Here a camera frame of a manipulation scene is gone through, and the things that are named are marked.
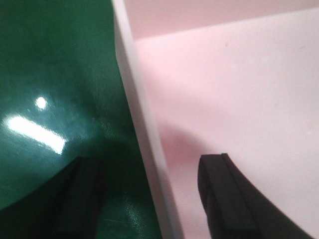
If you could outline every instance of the pink wall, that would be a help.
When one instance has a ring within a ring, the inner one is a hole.
[[[125,0],[136,39],[318,6],[317,0]]]
[[[186,239],[208,239],[200,154],[228,152],[319,238],[319,8],[137,41]]]

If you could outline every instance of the black plastic piece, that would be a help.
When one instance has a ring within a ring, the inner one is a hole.
[[[227,154],[202,155],[198,188],[214,239],[312,239],[260,193]]]
[[[47,183],[0,211],[0,238],[94,239],[106,197],[102,159],[76,158]]]

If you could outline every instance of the pink surface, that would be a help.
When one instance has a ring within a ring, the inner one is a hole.
[[[209,238],[197,164],[222,152],[319,238],[318,26],[315,8],[137,41],[186,239]]]
[[[125,0],[136,39],[318,6],[318,0]]]

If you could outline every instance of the green plastic surface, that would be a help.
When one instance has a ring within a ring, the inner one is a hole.
[[[108,165],[98,239],[161,238],[109,0],[0,0],[0,209],[77,156]]]

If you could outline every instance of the black rubber strip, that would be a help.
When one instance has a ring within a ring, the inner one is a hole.
[[[214,239],[312,239],[259,192],[227,154],[201,156],[198,188]]]

